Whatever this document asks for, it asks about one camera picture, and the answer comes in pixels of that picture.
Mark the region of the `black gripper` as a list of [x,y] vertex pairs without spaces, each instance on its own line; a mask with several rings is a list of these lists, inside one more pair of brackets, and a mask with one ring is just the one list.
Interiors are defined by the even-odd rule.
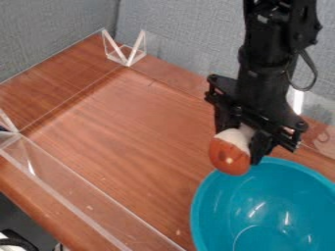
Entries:
[[205,101],[215,108],[216,133],[247,125],[255,130],[248,144],[251,164],[257,165],[276,146],[293,152],[301,143],[308,124],[287,100],[292,74],[301,50],[276,64],[255,61],[239,50],[237,79],[208,75]]

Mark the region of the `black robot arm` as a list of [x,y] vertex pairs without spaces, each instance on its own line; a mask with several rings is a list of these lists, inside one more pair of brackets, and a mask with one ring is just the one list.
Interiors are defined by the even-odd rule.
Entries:
[[216,132],[248,126],[249,163],[276,146],[297,149],[308,124],[295,113],[287,93],[308,91],[292,82],[297,59],[313,63],[305,48],[316,43],[321,24],[316,0],[243,0],[244,40],[237,50],[237,78],[209,75],[205,101],[215,107]]

